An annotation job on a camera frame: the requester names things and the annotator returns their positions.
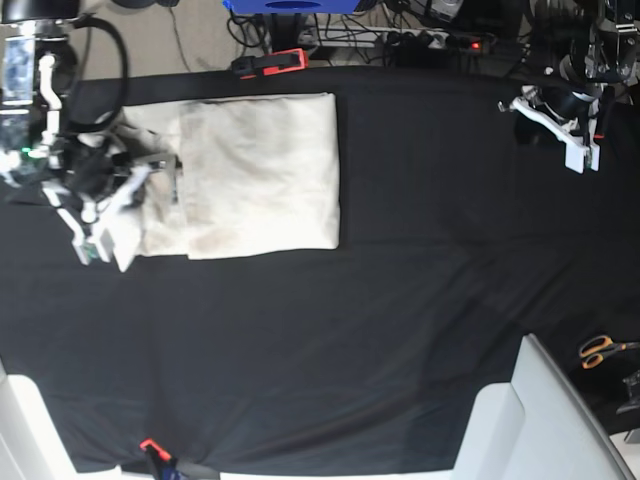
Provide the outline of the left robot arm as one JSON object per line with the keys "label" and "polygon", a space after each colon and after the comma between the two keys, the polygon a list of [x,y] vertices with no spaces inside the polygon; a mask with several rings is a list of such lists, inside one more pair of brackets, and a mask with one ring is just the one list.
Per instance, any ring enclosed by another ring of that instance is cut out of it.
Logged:
{"label": "left robot arm", "polygon": [[605,137],[617,89],[626,93],[639,56],[637,1],[525,1],[536,41],[551,50],[550,71],[531,77],[525,98],[569,127],[571,134]]}

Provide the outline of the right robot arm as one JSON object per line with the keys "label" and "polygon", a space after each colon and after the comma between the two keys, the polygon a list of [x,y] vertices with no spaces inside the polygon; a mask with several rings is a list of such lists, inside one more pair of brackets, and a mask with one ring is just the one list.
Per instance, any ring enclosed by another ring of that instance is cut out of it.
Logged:
{"label": "right robot arm", "polygon": [[[95,222],[134,175],[132,155],[113,132],[128,96],[130,62],[116,27],[97,17],[100,1],[4,1],[11,29],[1,58],[1,179],[9,204],[27,205],[27,191],[50,188],[51,205]],[[92,123],[76,120],[79,84],[89,54],[70,44],[74,31],[104,32],[120,65],[111,108]]]}

